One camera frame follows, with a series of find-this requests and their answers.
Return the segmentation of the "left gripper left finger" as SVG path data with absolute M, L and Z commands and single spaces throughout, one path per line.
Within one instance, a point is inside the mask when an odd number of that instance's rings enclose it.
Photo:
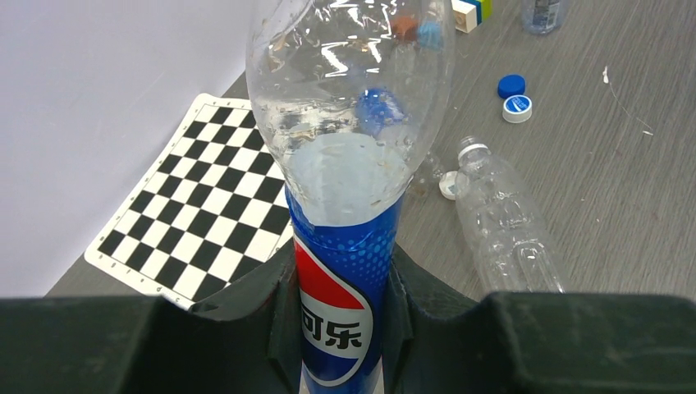
M 153 296 L 4 299 L 4 393 L 297 393 L 294 247 L 182 309 Z

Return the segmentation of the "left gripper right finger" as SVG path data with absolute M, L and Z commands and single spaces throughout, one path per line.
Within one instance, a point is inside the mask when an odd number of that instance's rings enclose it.
M 396 248 L 382 364 L 388 393 L 692 393 L 695 304 L 601 293 L 476 301 Z

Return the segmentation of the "clear Pepsi bottle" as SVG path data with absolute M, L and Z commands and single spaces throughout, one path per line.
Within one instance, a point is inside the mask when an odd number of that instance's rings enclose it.
M 402 42 L 391 21 L 442 24 L 442 49 Z M 312 393 L 371 393 L 384 292 L 405 192 L 440 130 L 456 28 L 449 1 L 257 1 L 245 77 L 285 179 L 300 289 L 302 374 Z M 370 88 L 407 118 L 365 134 Z

